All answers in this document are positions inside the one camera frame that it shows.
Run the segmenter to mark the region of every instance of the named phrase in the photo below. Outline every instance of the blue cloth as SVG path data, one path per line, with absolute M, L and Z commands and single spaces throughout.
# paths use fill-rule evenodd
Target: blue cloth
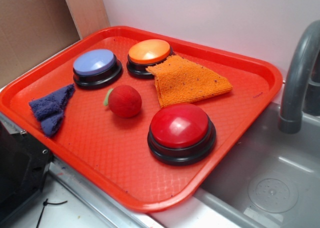
M 75 85 L 70 84 L 40 99 L 29 102 L 31 110 L 47 137 L 54 136 L 61 127 L 64 111 L 69 99 L 75 92 Z

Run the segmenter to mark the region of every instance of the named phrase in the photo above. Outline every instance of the white wall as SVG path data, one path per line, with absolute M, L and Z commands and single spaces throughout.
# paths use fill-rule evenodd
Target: white wall
M 286 78 L 320 0 L 103 0 L 125 25 L 268 61 Z

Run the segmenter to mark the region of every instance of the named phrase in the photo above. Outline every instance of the sink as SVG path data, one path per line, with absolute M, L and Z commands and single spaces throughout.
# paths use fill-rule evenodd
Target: sink
M 320 120 L 303 114 L 301 131 L 284 134 L 279 109 L 271 103 L 200 188 L 252 227 L 318 227 Z

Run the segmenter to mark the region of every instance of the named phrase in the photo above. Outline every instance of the orange towel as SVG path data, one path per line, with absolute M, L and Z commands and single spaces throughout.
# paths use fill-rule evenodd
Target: orange towel
M 161 107 L 176 103 L 193 103 L 232 89 L 229 81 L 214 71 L 178 55 L 149 66 Z

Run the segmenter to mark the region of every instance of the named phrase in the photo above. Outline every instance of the plastic tray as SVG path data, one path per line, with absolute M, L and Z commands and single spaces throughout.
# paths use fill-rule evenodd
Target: plastic tray
M 233 90 L 195 103 L 216 127 L 217 142 L 204 160 L 188 166 L 170 166 L 150 153 L 147 134 L 160 109 L 154 80 L 131 77 L 126 69 L 130 47 L 146 39 L 163 39 L 174 52 L 212 68 L 228 78 Z M 73 83 L 73 62 L 93 49 L 109 49 L 123 64 L 123 75 L 109 87 L 76 87 L 58 134 L 46 138 L 34 118 L 29 101 Z M 191 196 L 282 86 L 273 65 L 174 38 L 129 27 L 98 31 L 13 81 L 0 93 L 0 111 L 35 136 L 57 157 L 127 208 L 160 211 Z M 103 100 L 110 87 L 129 84 L 142 97 L 141 113 L 130 119 L 116 117 Z

